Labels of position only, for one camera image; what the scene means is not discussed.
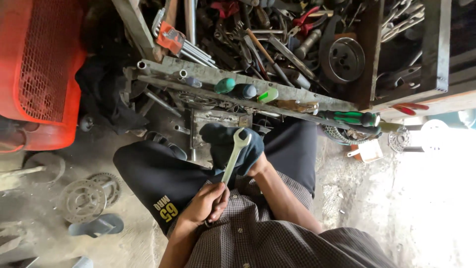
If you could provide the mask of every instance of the green screwdriver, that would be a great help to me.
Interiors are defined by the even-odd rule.
[[[340,112],[340,111],[319,111],[319,117],[330,119],[347,124],[356,124],[362,126],[378,126],[380,122],[380,115],[374,113],[361,112]]]

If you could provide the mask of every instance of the open-end wrench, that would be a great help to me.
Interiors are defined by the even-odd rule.
[[[245,146],[248,146],[251,142],[251,134],[249,134],[245,140],[242,140],[239,137],[240,132],[242,132],[244,129],[245,128],[242,127],[238,129],[235,134],[233,134],[233,141],[235,142],[235,145],[233,146],[233,151],[231,152],[230,159],[228,160],[227,167],[225,168],[225,173],[223,174],[223,178],[221,179],[221,182],[225,183],[225,185],[228,185],[228,181],[230,180],[231,173],[235,168],[241,149],[243,149],[243,147]]]

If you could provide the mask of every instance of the concrete floor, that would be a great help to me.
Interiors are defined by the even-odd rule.
[[[396,154],[383,136],[379,141],[385,157],[364,164],[344,157],[347,146],[318,139],[314,215],[326,229],[346,226],[370,233],[402,268],[475,266],[470,252],[474,235],[465,232],[472,223],[472,211],[465,207],[475,186],[468,176],[472,158],[461,152]],[[69,182],[100,172],[118,175],[112,156],[135,140],[96,126],[79,132],[72,146],[58,151],[67,169],[56,183],[0,181],[0,236],[23,237],[17,249],[0,256],[0,264],[40,256],[34,267],[68,268],[77,257],[87,256],[95,267],[156,268],[167,241],[125,184],[119,202],[104,212],[123,219],[120,234],[71,237],[55,210]],[[0,171],[19,168],[22,160],[22,153],[0,155]]]

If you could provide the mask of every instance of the black pants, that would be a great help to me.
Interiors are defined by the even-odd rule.
[[[266,158],[274,168],[300,183],[314,198],[316,123],[287,117],[263,141]],[[119,148],[114,165],[164,234],[207,180],[216,183],[223,176],[209,176],[208,169],[177,159],[172,150],[153,141]],[[232,189],[234,180],[228,186]]]

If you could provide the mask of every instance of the tool pile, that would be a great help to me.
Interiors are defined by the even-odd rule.
[[[365,55],[354,29],[367,1],[185,0],[184,5],[187,35],[161,22],[165,9],[151,30],[159,45],[188,61],[329,96],[363,72]]]

